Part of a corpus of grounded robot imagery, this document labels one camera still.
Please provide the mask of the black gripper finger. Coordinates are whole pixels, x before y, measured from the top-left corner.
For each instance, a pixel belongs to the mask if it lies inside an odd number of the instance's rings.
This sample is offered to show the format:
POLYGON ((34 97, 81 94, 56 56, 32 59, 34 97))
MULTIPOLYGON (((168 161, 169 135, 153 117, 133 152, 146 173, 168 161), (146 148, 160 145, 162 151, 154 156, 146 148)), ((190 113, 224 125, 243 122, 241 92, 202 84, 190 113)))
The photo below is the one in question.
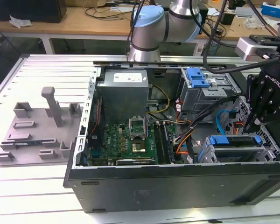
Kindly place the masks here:
POLYGON ((251 116, 249 116, 249 133, 255 133, 260 129, 260 126, 265 126, 272 122, 280 123, 280 104, 258 113, 251 113, 251 116))
POLYGON ((245 126, 244 126, 244 132, 246 133, 252 133, 254 132, 254 121, 256 119, 255 116, 255 107, 256 107, 256 101, 258 97, 258 82, 259 77, 256 75, 249 75, 247 77, 247 88, 246 88, 246 102, 250 105, 249 106, 249 116, 246 119, 245 126))

